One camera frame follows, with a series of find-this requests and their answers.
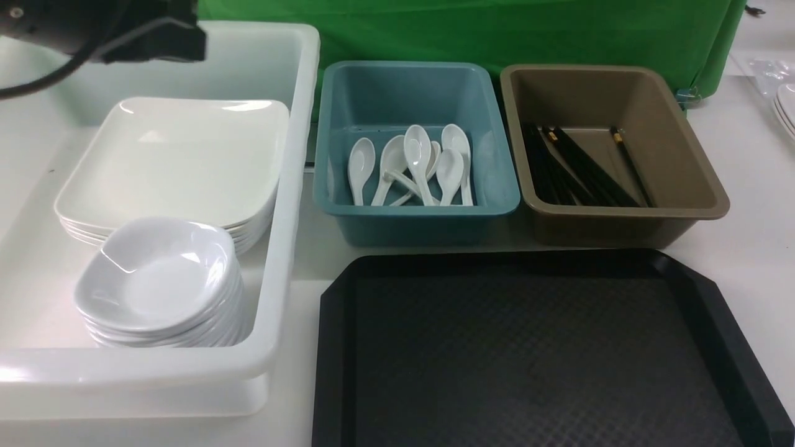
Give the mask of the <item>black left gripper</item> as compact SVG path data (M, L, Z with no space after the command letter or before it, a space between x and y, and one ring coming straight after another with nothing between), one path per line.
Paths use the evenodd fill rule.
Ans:
M119 25L94 53L94 62L204 61L207 34L199 26L197 5L197 1L130 1Z

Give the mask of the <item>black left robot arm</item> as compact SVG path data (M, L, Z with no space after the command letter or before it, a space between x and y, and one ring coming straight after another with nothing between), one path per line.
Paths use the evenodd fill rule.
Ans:
M3 37L69 56L121 12L91 62L206 59L207 34L199 26L196 1L2 1L1 12Z

